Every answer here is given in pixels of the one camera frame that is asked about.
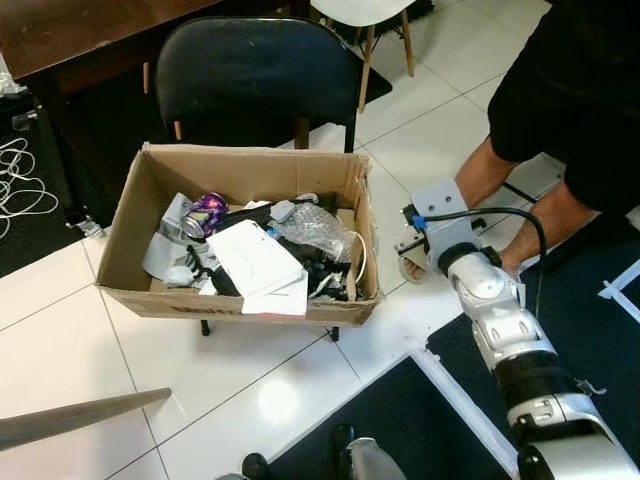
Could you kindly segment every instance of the plastic bag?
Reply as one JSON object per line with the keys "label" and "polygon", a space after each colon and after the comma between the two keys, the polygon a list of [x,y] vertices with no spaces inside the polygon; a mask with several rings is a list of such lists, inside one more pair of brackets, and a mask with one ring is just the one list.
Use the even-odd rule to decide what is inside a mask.
{"label": "plastic bag", "polygon": [[287,240],[311,245],[326,252],[338,263],[351,263],[354,234],[340,221],[317,205],[302,203],[284,222],[269,222]]}

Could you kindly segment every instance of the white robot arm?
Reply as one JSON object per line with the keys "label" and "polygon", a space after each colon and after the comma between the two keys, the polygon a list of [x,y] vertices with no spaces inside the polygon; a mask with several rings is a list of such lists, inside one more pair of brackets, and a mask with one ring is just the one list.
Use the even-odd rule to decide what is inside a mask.
{"label": "white robot arm", "polygon": [[515,281],[480,251],[470,217],[430,220],[466,210],[450,179],[413,194],[403,213],[424,236],[396,249],[404,253],[428,245],[430,268],[441,270],[458,293],[506,403],[519,445],[520,477],[640,479],[590,396],[561,366],[538,320],[521,306]]}

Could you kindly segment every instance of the black chair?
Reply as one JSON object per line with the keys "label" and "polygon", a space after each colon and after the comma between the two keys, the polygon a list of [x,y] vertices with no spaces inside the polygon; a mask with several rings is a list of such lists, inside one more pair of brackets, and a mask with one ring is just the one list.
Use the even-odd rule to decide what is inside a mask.
{"label": "black chair", "polygon": [[[167,38],[156,71],[160,114],[171,141],[188,133],[185,121],[208,118],[214,128],[226,128],[229,118],[242,112],[289,118],[292,133],[296,119],[303,119],[298,124],[345,125],[344,152],[351,153],[358,85],[353,56],[338,37],[320,24],[295,18],[187,22]],[[248,145],[242,132],[236,139],[236,146]],[[254,146],[272,145],[265,139]],[[204,320],[202,333],[209,334]],[[331,338],[338,337],[334,327]]]}

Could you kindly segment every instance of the cardboard box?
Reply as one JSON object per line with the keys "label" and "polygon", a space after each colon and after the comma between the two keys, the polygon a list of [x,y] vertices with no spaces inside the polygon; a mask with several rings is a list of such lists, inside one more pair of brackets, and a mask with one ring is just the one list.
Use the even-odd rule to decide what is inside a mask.
{"label": "cardboard box", "polygon": [[[379,301],[367,169],[367,157],[356,154],[145,145],[131,165],[96,283],[143,317],[362,325]],[[249,200],[294,198],[308,192],[337,192],[338,207],[353,211],[355,229],[367,247],[366,271],[360,281],[366,299],[310,301],[305,317],[243,315],[242,297],[199,296],[191,289],[157,291],[152,277],[142,268],[142,259],[177,192],[192,199],[205,192],[218,192],[237,205]],[[354,243],[354,262],[362,253],[359,245]]]}

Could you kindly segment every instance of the shoe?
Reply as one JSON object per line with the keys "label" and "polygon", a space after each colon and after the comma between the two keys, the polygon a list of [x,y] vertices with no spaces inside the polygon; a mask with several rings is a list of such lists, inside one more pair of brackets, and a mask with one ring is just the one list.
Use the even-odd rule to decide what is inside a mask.
{"label": "shoe", "polygon": [[351,478],[351,455],[347,446],[356,439],[356,429],[351,425],[340,424],[333,431],[331,439],[331,458],[336,480]]}
{"label": "shoe", "polygon": [[267,460],[259,453],[250,453],[244,457],[242,474],[249,480],[273,480]]}

